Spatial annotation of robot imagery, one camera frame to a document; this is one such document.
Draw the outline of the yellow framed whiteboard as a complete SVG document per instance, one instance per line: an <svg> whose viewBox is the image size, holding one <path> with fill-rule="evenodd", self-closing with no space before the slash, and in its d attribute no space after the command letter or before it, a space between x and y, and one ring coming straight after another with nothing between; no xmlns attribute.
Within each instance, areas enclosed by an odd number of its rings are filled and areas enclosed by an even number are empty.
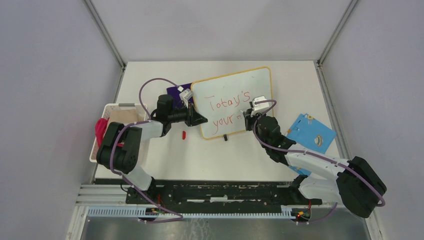
<svg viewBox="0 0 424 240"><path fill-rule="evenodd" d="M207 119L200 125L211 140L246 130L243 112L254 98L273 98L271 69L267 66L195 81L191 84L196 111Z"/></svg>

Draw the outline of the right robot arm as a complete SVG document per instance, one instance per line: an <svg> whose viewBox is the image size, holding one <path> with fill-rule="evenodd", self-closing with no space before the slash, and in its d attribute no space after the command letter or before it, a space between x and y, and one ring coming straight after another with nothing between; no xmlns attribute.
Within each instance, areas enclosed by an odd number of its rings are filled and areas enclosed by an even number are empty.
<svg viewBox="0 0 424 240"><path fill-rule="evenodd" d="M307 199L342 203L361 218L386 205L387 187L364 158L345 159L313 151L284 136L277 119L266 112L250 108L242 114L246 130L253 132L271 160L319 176L301 175L293 181L294 187L288 191L293 203L302 204Z"/></svg>

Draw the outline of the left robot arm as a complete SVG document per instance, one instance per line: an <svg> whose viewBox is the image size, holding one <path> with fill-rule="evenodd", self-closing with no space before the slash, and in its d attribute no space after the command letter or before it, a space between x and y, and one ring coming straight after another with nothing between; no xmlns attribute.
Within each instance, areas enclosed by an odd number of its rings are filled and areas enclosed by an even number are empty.
<svg viewBox="0 0 424 240"><path fill-rule="evenodd" d="M145 204L156 200L157 190L150 186L154 178L138 164L142 143L164 137L174 123L184 122L188 127L194 127L208 122L206 117L196 111L192 102L176 107L174 98L169 94L158 97L153 113L153 117L146 121L127 125L111 122L96 154L99 165L122 176L130 185L139 189L137 196Z"/></svg>

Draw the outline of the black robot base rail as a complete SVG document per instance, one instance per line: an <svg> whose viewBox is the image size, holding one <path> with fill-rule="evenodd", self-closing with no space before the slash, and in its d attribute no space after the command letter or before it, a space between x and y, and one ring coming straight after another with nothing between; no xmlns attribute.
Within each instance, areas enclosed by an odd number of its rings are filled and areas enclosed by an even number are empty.
<svg viewBox="0 0 424 240"><path fill-rule="evenodd" d="M297 181L205 181L156 179L145 195L180 214L271 214L282 206L321 205L306 198Z"/></svg>

